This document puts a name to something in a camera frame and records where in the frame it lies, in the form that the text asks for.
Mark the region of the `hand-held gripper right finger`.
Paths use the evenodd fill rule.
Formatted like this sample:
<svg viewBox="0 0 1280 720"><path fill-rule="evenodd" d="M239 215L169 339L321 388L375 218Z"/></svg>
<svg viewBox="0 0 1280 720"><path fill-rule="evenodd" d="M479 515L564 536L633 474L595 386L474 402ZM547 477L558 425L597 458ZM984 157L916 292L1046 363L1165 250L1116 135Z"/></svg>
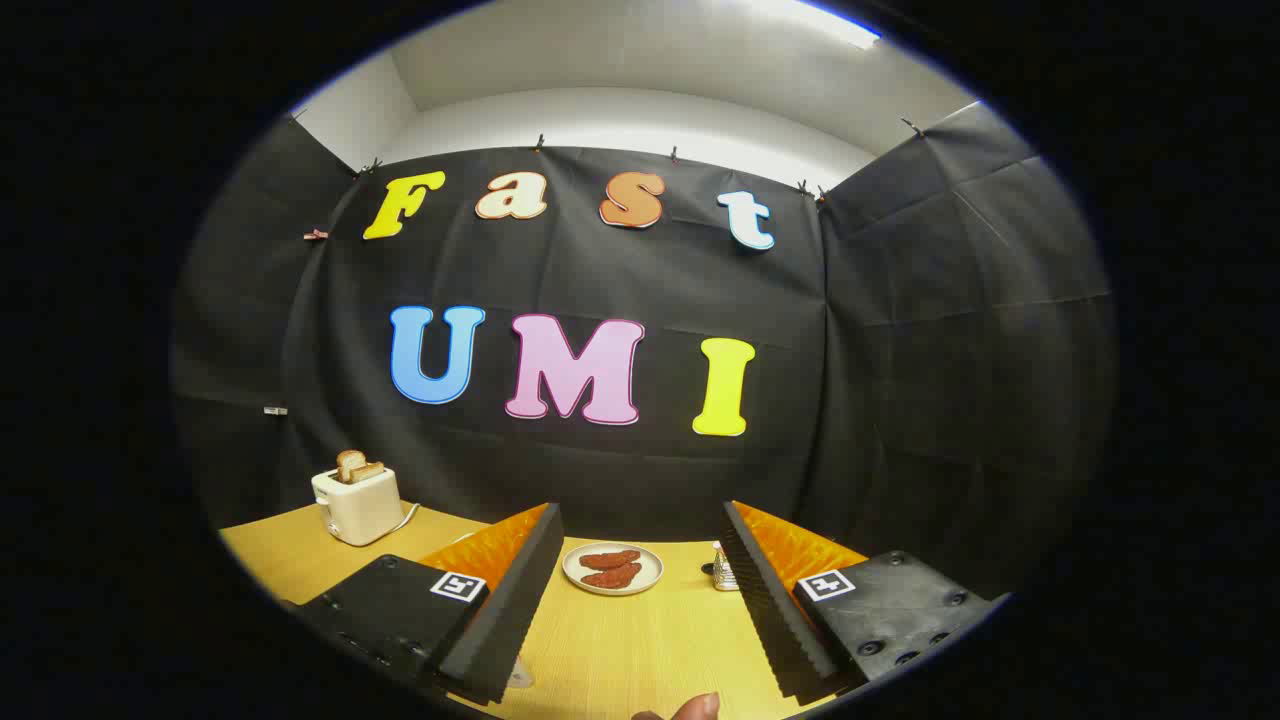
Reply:
<svg viewBox="0 0 1280 720"><path fill-rule="evenodd" d="M818 701L922 665L1004 605L901 550L865 556L739 501L721 546L783 696Z"/></svg>

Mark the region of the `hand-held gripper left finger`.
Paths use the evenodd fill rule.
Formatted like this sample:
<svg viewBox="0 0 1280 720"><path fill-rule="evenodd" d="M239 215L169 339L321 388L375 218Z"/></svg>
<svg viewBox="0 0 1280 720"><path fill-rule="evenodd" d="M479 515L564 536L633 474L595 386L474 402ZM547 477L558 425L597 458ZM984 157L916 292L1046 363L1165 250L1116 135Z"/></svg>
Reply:
<svg viewBox="0 0 1280 720"><path fill-rule="evenodd" d="M384 553L289 610L417 691L500 702L564 541L540 503L419 560Z"/></svg>

